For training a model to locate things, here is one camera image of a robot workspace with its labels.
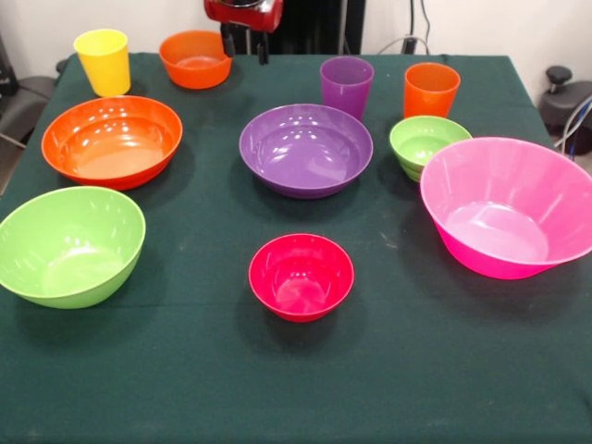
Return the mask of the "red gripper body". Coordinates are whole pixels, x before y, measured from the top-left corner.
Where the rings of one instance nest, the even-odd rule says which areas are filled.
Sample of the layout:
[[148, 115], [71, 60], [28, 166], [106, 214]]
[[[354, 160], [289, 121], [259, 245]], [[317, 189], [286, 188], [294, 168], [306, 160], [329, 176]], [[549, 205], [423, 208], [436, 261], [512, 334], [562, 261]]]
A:
[[281, 21], [283, 1], [204, 0], [203, 7], [211, 20], [241, 25], [253, 31], [272, 33]]

